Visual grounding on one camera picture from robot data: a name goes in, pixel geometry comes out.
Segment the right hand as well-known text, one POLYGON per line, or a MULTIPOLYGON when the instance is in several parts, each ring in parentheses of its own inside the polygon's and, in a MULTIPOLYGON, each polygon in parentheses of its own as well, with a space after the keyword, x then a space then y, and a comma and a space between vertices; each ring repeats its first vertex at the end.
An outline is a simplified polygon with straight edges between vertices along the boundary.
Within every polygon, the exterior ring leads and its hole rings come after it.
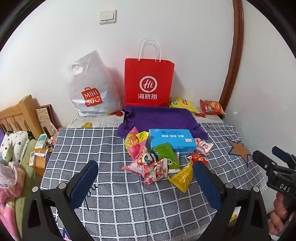
POLYGON ((277 235, 284 228, 283 220, 287 217, 287 210, 284 207, 283 200, 284 196, 278 192, 273 202, 274 210, 270 213, 270 222, 268 224, 271 235, 277 235))

